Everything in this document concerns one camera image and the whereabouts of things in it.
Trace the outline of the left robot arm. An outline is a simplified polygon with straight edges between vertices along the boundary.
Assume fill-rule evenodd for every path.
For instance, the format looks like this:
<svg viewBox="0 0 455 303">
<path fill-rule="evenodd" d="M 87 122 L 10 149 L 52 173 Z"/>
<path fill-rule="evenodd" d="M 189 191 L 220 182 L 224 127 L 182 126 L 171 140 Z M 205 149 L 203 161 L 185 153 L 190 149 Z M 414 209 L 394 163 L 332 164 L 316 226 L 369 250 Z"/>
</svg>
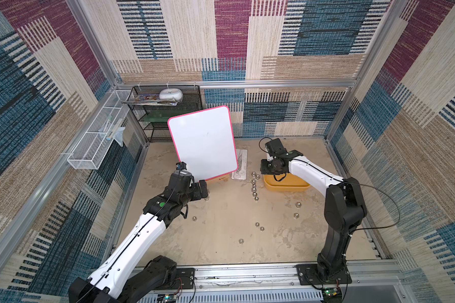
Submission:
<svg viewBox="0 0 455 303">
<path fill-rule="evenodd" d="M 186 170 L 171 174 L 161 194 L 149 199 L 129 235 L 87 279 L 77 278 L 69 287 L 70 302 L 137 302 L 150 291 L 176 278 L 177 263 L 154 258 L 140 273 L 133 270 L 155 240 L 177 217 L 187 217 L 188 203 L 207 198 L 207 183 L 196 181 Z"/>
</svg>

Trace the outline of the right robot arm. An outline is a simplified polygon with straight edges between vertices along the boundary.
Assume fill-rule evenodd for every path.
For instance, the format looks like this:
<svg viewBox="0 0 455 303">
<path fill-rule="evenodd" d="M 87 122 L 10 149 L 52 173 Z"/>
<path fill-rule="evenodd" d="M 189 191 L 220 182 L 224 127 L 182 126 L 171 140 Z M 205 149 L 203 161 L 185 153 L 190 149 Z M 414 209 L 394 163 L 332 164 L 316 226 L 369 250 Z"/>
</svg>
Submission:
<svg viewBox="0 0 455 303">
<path fill-rule="evenodd" d="M 328 224 L 322 251 L 313 266 L 298 265 L 302 285 L 350 284 L 346 252 L 363 219 L 367 206 L 362 193 L 364 184 L 355 178 L 343 178 L 308 160 L 297 150 L 288 151 L 280 139 L 263 138 L 267 142 L 261 148 L 267 158 L 261 160 L 260 172 L 271 175 L 277 182 L 292 174 L 314 187 L 325 198 L 324 218 Z"/>
</svg>

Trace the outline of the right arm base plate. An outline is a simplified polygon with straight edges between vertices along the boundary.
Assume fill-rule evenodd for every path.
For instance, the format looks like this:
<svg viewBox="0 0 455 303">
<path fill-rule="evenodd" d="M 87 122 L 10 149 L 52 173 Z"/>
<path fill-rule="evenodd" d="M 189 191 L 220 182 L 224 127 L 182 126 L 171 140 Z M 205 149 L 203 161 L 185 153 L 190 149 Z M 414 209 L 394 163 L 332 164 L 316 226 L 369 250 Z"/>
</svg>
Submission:
<svg viewBox="0 0 455 303">
<path fill-rule="evenodd" d="M 300 285 L 345 285 L 353 282 L 346 268 L 336 273 L 319 269 L 317 263 L 298 264 L 295 268 Z"/>
</svg>

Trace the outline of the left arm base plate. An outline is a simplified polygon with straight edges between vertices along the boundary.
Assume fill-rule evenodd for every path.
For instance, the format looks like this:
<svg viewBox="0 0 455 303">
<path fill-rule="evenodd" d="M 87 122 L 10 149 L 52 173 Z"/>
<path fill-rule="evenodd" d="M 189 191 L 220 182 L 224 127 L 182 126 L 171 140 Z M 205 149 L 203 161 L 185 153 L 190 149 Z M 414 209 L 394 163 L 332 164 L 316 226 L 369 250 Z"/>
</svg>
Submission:
<svg viewBox="0 0 455 303">
<path fill-rule="evenodd" d="M 194 268 L 178 268 L 174 278 L 168 280 L 165 284 L 155 288 L 155 290 L 193 290 L 193 280 L 195 279 Z"/>
</svg>

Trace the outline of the yellow plastic storage box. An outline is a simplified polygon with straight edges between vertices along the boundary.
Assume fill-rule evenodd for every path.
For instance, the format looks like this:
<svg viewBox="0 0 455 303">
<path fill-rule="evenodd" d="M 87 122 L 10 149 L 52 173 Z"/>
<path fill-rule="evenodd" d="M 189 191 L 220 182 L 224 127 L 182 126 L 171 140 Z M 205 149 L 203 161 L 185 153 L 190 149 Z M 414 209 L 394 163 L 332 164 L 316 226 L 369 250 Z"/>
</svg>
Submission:
<svg viewBox="0 0 455 303">
<path fill-rule="evenodd" d="M 310 187 L 306 181 L 293 174 L 287 174 L 279 182 L 275 180 L 275 175 L 264 175 L 263 178 L 265 188 L 273 192 L 302 192 Z"/>
</svg>

